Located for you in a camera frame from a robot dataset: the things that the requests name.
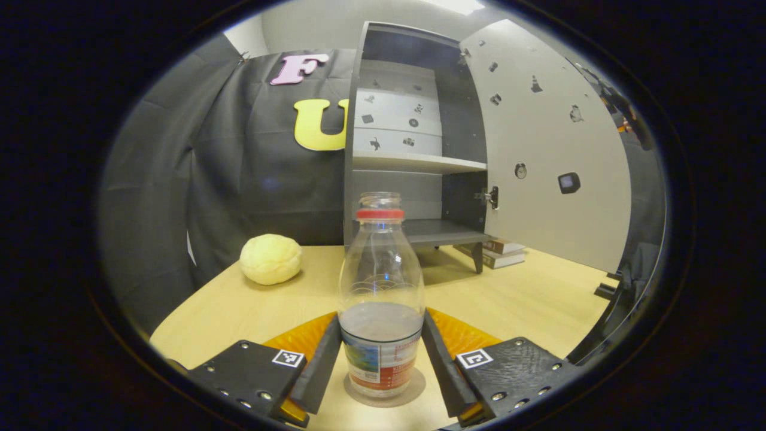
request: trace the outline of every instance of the plastic bottle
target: plastic bottle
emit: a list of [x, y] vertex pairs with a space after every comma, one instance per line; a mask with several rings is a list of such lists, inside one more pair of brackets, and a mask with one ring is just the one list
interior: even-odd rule
[[359, 231], [341, 270], [339, 320], [352, 387], [384, 398], [410, 382], [425, 312], [423, 273], [401, 230], [399, 194], [362, 193], [359, 202]]

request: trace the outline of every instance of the wooden table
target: wooden table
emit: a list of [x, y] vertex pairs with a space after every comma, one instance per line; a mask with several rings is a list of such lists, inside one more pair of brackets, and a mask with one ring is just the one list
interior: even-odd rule
[[[426, 305], [500, 339], [527, 337], [565, 357], [604, 312], [608, 301], [594, 295], [603, 271], [527, 248], [526, 262], [485, 268], [452, 247], [419, 251]], [[176, 308], [151, 337], [152, 345], [186, 368], [194, 368], [240, 339], [264, 342], [336, 309], [342, 246], [303, 247], [302, 271], [274, 286], [258, 285], [239, 262]], [[319, 414], [308, 429], [436, 429], [456, 422], [447, 416], [438, 382], [422, 342], [416, 367], [425, 391], [413, 402], [383, 409], [354, 401], [343, 389], [348, 371], [338, 355]]]

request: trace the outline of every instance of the open cabinet door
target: open cabinet door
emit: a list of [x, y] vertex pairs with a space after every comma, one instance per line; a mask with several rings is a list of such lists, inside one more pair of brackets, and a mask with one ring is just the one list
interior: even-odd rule
[[486, 134], [485, 233], [615, 272], [630, 221], [617, 128], [591, 85], [543, 41], [498, 21], [460, 42]]

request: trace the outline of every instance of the stack of books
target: stack of books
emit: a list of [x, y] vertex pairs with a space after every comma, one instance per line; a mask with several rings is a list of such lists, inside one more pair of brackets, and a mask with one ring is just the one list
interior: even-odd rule
[[[504, 266], [515, 265], [524, 261], [524, 245], [504, 239], [495, 239], [482, 244], [484, 265], [491, 269], [502, 268]], [[473, 244], [454, 245], [454, 248], [460, 250], [463, 254], [472, 256], [471, 248]]]

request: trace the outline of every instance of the play dough ball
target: play dough ball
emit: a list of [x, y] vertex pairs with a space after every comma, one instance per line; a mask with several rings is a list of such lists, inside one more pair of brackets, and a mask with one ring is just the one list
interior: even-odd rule
[[257, 236], [242, 247], [242, 272], [259, 285], [290, 280], [300, 271], [303, 252], [295, 240], [282, 235]]

